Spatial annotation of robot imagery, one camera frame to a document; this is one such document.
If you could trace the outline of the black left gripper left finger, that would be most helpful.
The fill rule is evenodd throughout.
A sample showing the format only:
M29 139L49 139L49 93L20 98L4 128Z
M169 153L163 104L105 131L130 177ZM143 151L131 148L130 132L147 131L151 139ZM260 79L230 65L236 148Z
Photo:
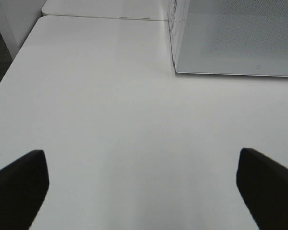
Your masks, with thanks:
M0 169L0 230L28 230L49 188L43 150L33 150Z

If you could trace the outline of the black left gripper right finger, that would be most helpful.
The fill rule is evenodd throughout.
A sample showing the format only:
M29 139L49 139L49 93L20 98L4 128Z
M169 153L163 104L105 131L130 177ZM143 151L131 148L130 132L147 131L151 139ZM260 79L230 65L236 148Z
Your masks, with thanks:
M240 151L238 191L261 230L288 230L288 168L251 148Z

